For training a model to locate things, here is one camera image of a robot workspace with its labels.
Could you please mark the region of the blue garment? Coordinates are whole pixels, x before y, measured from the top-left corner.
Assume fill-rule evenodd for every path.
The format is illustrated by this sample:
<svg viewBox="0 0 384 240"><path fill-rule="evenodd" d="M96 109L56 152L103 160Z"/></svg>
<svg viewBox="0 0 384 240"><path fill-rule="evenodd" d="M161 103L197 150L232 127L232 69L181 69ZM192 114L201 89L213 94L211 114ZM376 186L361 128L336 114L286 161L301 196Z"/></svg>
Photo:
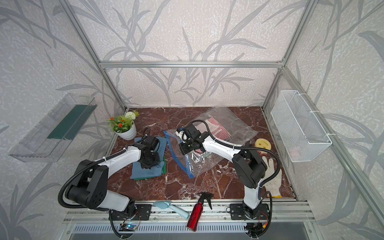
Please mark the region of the blue garment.
<svg viewBox="0 0 384 240"><path fill-rule="evenodd" d="M167 140L162 137L157 137L159 140L158 154L161 158L161 161L150 169L143 169L141 167L141 163L135 162L132 167L132 174L130 179L135 181L137 180L145 180L150 178L159 177L166 173L166 161L165 161L165 149L167 147Z"/></svg>

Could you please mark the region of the red white striped top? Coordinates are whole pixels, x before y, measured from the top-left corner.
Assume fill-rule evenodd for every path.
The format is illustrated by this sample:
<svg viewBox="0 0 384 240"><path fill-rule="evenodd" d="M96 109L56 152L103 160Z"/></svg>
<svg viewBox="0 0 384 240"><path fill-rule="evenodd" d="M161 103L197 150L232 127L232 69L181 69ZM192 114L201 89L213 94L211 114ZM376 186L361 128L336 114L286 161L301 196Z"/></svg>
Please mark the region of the red white striped top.
<svg viewBox="0 0 384 240"><path fill-rule="evenodd" d="M215 118L212 117L206 119L205 122L209 126L209 129L215 138L219 138L223 141L228 141L231 138L231 134ZM207 128L203 123L200 123L195 127L201 133L207 132ZM203 153L201 150L194 150L194 153L197 155L206 154L205 152Z"/></svg>

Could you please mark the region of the clear vacuum bag blue zip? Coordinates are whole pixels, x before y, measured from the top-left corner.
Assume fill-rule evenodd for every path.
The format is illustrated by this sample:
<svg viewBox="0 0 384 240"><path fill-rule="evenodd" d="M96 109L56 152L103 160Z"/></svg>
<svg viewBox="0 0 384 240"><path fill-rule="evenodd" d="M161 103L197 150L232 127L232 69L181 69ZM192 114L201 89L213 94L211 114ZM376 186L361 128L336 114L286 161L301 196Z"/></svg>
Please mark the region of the clear vacuum bag blue zip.
<svg viewBox="0 0 384 240"><path fill-rule="evenodd" d="M252 140L253 130L229 108L211 108L192 124L164 131L173 159L196 178L223 159L231 161L239 146Z"/></svg>

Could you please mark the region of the green tank top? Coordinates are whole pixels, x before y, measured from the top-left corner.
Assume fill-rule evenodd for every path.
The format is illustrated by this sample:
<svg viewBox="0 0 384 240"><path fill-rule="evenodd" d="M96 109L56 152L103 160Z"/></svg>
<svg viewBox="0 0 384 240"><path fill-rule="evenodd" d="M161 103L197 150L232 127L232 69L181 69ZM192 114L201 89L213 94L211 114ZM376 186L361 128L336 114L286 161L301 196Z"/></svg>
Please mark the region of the green tank top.
<svg viewBox="0 0 384 240"><path fill-rule="evenodd" d="M160 177L166 173L166 161L163 160L150 169L142 169L138 162L133 163L132 175L130 179L134 181L152 179Z"/></svg>

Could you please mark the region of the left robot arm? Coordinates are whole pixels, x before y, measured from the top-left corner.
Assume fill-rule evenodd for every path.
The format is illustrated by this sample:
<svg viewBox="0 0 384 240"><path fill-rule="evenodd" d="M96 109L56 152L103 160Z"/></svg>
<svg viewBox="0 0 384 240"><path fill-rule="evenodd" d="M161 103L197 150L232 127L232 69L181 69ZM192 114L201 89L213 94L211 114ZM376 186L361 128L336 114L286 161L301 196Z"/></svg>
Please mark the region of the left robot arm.
<svg viewBox="0 0 384 240"><path fill-rule="evenodd" d="M88 208L134 215L137 211L135 200L109 191L108 179L133 163L140 163L144 169L154 167L161 161L157 152L159 146L158 138L146 135L113 155L97 161L81 161L74 175L60 189L59 204L68 209Z"/></svg>

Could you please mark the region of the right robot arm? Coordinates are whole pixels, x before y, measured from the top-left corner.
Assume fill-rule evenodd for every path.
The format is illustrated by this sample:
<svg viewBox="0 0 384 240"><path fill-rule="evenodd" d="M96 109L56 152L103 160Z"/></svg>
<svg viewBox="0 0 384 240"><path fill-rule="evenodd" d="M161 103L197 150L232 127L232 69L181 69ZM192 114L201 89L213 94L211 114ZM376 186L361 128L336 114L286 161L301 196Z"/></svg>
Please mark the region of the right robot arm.
<svg viewBox="0 0 384 240"><path fill-rule="evenodd" d="M262 202L261 183L268 168L258 151L215 139L211 133L202 133L193 124L178 128L177 134L182 140L179 146L183 155L199 150L219 155L233 163L245 188L244 213L249 219L256 218Z"/></svg>

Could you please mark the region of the potted plant white pot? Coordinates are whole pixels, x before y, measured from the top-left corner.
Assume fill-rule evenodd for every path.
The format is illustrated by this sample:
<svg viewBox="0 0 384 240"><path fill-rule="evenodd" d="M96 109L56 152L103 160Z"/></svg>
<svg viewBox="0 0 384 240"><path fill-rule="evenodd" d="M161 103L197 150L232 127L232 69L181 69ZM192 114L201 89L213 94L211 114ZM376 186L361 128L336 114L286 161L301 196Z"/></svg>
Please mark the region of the potted plant white pot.
<svg viewBox="0 0 384 240"><path fill-rule="evenodd" d="M108 120L112 132L120 138L130 141L137 135L135 120L139 117L138 111L126 112L123 115L111 117Z"/></svg>

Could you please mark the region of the light blue brush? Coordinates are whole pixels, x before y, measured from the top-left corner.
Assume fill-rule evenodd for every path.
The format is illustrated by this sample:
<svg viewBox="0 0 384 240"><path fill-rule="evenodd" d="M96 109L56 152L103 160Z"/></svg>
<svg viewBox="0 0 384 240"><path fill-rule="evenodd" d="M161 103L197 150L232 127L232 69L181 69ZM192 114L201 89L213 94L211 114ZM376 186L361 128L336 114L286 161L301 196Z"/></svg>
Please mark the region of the light blue brush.
<svg viewBox="0 0 384 240"><path fill-rule="evenodd" d="M188 212L186 212L183 209L173 205L171 201L156 201L153 203L153 206L160 208L162 210L171 209L184 219L188 219L190 216L190 214Z"/></svg>

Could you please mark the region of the yellow smiley sponge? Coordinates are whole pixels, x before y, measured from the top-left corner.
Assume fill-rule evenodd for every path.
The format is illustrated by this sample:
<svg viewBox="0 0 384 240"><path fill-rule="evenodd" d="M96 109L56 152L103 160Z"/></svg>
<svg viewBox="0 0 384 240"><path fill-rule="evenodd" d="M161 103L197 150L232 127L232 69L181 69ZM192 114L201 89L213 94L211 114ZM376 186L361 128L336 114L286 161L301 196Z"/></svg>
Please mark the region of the yellow smiley sponge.
<svg viewBox="0 0 384 240"><path fill-rule="evenodd" d="M255 147L262 148L262 149L267 149L267 150L271 150L272 149L271 143L268 140L263 139L263 138L259 138L259 139L256 140Z"/></svg>

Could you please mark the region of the red spray bottle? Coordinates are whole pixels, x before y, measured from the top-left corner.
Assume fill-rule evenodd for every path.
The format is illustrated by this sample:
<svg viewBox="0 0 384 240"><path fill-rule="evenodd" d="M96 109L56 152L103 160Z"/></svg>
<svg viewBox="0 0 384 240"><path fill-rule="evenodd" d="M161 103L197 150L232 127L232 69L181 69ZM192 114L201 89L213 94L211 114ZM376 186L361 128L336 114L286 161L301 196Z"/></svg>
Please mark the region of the red spray bottle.
<svg viewBox="0 0 384 240"><path fill-rule="evenodd" d="M214 194L209 192L202 192L198 202L195 204L193 211L189 217L187 228L193 232L197 230L199 219L202 215L204 209L204 202L207 201L210 209L212 210L211 199L214 197Z"/></svg>

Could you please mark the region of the white work glove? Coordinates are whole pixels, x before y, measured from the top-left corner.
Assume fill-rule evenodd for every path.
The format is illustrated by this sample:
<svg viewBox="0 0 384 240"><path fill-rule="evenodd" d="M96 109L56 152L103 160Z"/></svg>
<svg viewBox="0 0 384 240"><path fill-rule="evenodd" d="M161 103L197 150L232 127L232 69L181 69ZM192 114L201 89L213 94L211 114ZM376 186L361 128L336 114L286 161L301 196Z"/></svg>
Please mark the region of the white work glove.
<svg viewBox="0 0 384 240"><path fill-rule="evenodd" d="M265 179L266 179L274 174L275 165L274 165L274 160L272 158L267 160L266 156L262 156L262 159L268 167L265 173ZM280 192L281 185L282 185L282 170L279 170L279 173L272 180L264 184L264 187L266 191L271 192L273 198L282 198L282 194Z"/></svg>

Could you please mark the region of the clear plastic wall shelf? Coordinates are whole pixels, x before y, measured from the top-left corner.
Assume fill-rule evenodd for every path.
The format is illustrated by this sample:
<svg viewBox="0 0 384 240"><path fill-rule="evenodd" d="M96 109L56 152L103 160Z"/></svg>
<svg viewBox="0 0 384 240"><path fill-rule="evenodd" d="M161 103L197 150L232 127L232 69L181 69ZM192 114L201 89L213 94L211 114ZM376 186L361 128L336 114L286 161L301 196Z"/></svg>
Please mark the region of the clear plastic wall shelf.
<svg viewBox="0 0 384 240"><path fill-rule="evenodd" d="M96 107L94 97L67 94L9 155L24 163L57 162Z"/></svg>

